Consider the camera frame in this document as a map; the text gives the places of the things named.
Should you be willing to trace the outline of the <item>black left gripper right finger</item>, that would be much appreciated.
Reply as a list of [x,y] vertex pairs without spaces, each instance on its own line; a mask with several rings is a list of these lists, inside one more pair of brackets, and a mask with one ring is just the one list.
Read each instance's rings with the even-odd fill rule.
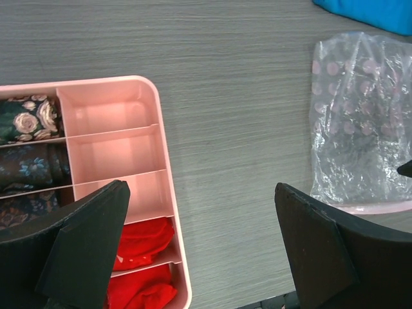
[[411,308],[411,233],[285,183],[274,201],[301,308]]

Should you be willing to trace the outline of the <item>clear pink-dotted zip bag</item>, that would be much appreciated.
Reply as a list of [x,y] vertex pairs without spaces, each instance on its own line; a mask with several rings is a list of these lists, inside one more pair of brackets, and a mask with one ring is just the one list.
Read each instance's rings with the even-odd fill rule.
[[312,63],[315,199],[352,214],[411,209],[411,44],[364,32],[315,45]]

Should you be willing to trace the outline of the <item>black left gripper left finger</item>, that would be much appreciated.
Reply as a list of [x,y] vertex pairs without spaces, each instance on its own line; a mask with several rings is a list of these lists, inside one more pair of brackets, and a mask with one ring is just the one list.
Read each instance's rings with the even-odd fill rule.
[[1,230],[1,308],[102,308],[130,195],[114,180]]

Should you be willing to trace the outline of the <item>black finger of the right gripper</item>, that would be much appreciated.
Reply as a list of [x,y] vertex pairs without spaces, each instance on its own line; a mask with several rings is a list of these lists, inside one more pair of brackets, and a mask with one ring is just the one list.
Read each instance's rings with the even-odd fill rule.
[[401,176],[412,178],[412,160],[398,167],[397,173]]

